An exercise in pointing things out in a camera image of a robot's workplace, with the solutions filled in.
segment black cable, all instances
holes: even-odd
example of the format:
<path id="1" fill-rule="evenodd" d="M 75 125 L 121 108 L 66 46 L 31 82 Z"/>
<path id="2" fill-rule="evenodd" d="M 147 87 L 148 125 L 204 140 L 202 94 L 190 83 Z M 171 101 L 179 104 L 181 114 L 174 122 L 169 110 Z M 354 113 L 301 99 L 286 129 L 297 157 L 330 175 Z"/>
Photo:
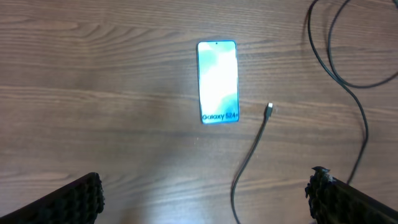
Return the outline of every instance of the black cable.
<path id="1" fill-rule="evenodd" d="M 319 54 L 318 54 L 318 52 L 317 52 L 317 50 L 316 50 L 316 48 L 314 46 L 313 40 L 312 40 L 311 27 L 310 27 L 310 25 L 311 25 L 311 14 L 312 14 L 313 7 L 314 7 L 315 3 L 318 2 L 318 0 L 314 0 L 312 2 L 312 4 L 311 4 L 310 8 L 308 9 L 308 38 L 310 40 L 310 44 L 311 44 L 311 48 L 313 50 L 313 53 L 317 57 L 319 63 L 323 67 L 323 69 L 325 69 L 325 71 L 329 74 L 329 76 L 331 76 L 331 78 L 334 79 L 334 81 L 336 81 L 341 87 L 343 87 L 354 98 L 355 102 L 357 103 L 357 105 L 359 107 L 359 110 L 361 111 L 362 119 L 363 119 L 364 126 L 365 126 L 365 137 L 364 137 L 364 140 L 363 140 L 363 143 L 362 143 L 362 146 L 361 146 L 361 150 L 360 150 L 360 152 L 358 154 L 358 158 L 357 158 L 357 160 L 355 162 L 353 170 L 351 171 L 351 174 L 349 175 L 349 178 L 347 180 L 347 184 L 351 183 L 351 181 L 352 181 L 352 179 L 353 179 L 353 177 L 355 175 L 356 169 L 358 168 L 358 164 L 361 161 L 363 152 L 365 150 L 365 147 L 366 147 L 366 145 L 368 143 L 368 139 L 369 139 L 368 121 L 366 119 L 366 115 L 365 115 L 365 112 L 364 112 L 363 107 L 361 105 L 361 102 L 359 102 L 358 98 L 355 96 L 355 94 L 351 90 L 349 90 L 349 88 L 347 86 L 350 86 L 350 87 L 353 87 L 353 88 L 372 88 L 372 87 L 376 87 L 376 86 L 385 84 L 385 83 L 391 81 L 396 76 L 398 76 L 398 72 L 397 72 L 393 76 L 391 76 L 391 77 L 387 78 L 386 80 L 383 80 L 383 81 L 381 81 L 379 83 L 375 83 L 375 84 L 372 84 L 372 85 L 360 86 L 360 85 L 354 85 L 354 84 L 346 82 L 337 73 L 336 68 L 334 66 L 334 63 L 333 63 L 333 57 L 331 56 L 331 34 L 332 34 L 333 27 L 334 27 L 334 25 L 336 23 L 336 20 L 337 20 L 338 16 L 340 15 L 341 11 L 343 10 L 343 8 L 347 5 L 347 3 L 349 1 L 350 0 L 346 0 L 343 3 L 343 5 L 340 7 L 340 9 L 338 10 L 338 12 L 335 15 L 335 18 L 333 19 L 333 22 L 331 23 L 331 26 L 330 26 L 330 29 L 329 29 L 329 35 L 328 35 L 328 58 L 329 58 L 329 63 L 330 63 L 330 66 L 331 66 L 331 69 L 332 69 L 333 72 L 331 72 L 326 67 L 325 63 L 323 63 L 322 59 L 320 58 L 320 56 L 319 56 Z"/>
<path id="2" fill-rule="evenodd" d="M 251 156 L 253 155 L 254 151 L 256 150 L 257 145 L 259 144 L 259 141 L 261 139 L 262 133 L 264 132 L 264 129 L 266 128 L 267 121 L 271 117 L 271 114 L 272 114 L 272 103 L 268 103 L 267 108 L 264 112 L 264 119 L 262 120 L 262 124 L 261 124 L 259 132 L 257 133 L 256 139 L 254 140 L 254 143 L 249 151 L 249 154 L 246 156 L 244 162 L 242 163 L 242 166 L 241 166 L 238 174 L 236 175 L 235 179 L 232 181 L 231 206 L 232 206 L 232 212 L 234 213 L 234 217 L 235 217 L 237 224 L 241 224 L 241 222 L 239 221 L 238 216 L 236 214 L 236 210 L 235 210 L 234 197 L 235 197 L 236 184 L 238 183 L 239 178 L 241 177 L 244 169 L 246 168 L 247 164 L 249 163 Z"/>

